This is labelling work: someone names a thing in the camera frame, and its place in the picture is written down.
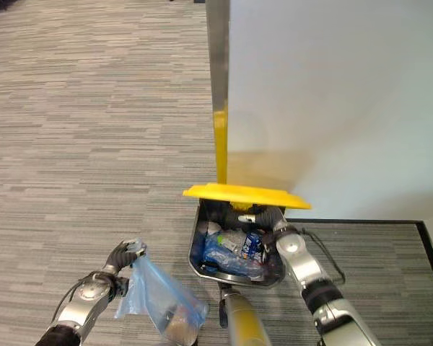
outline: trash bin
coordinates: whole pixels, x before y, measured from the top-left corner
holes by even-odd
[[[266,254],[265,266],[268,270],[262,280],[251,280],[246,276],[229,274],[221,270],[210,270],[202,261],[206,233],[198,229],[201,221],[215,221],[221,210],[231,205],[235,210],[244,210],[255,206],[262,211],[267,205],[275,205],[283,211],[285,208],[310,209],[310,205],[302,198],[290,195],[282,190],[270,190],[258,187],[224,185],[210,183],[194,185],[183,192],[184,196],[199,198],[196,219],[193,226],[191,245],[189,249],[189,265],[202,278],[208,278],[230,285],[257,286],[271,288],[284,279],[284,265],[277,252]],[[245,231],[259,229],[259,226],[245,224]]]

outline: gray carpet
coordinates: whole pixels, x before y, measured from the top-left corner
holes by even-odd
[[[196,201],[180,196],[215,180],[204,9],[19,0],[0,12],[0,345],[33,345],[70,285],[134,236],[211,304],[201,345],[227,345],[217,285],[187,264]],[[383,345],[433,345],[433,275],[412,225],[308,227]],[[243,292],[274,345],[315,345],[292,283]],[[145,316],[114,320],[116,306],[86,345],[163,342]]]

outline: robotic arm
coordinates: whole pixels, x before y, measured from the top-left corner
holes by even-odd
[[[74,285],[60,302],[71,294],[69,303],[35,346],[79,346],[85,341],[98,316],[116,296],[125,296],[128,279],[118,273],[145,252],[145,247],[134,251],[134,241],[122,241],[109,255],[105,266],[91,272]]]
[[[242,215],[239,221],[273,229],[269,244],[275,245],[289,276],[310,310],[322,345],[380,346],[359,313],[346,300],[320,263],[308,252],[305,240],[287,223],[277,207],[268,207],[258,215]]]

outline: blue plastic bag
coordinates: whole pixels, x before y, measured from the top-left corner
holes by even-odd
[[[244,259],[218,244],[217,234],[207,236],[203,260],[218,264],[225,272],[248,276],[251,280],[263,279],[263,266],[255,260]]]
[[[160,334],[182,346],[191,346],[205,322],[209,306],[161,271],[147,255],[133,263],[127,295],[115,318],[148,314]]]

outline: yellow lid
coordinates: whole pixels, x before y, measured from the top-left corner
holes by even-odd
[[[292,209],[311,209],[311,205],[301,197],[290,195],[283,190],[260,187],[209,183],[207,185],[194,185],[189,190],[183,191],[183,196],[236,203],[277,205]]]

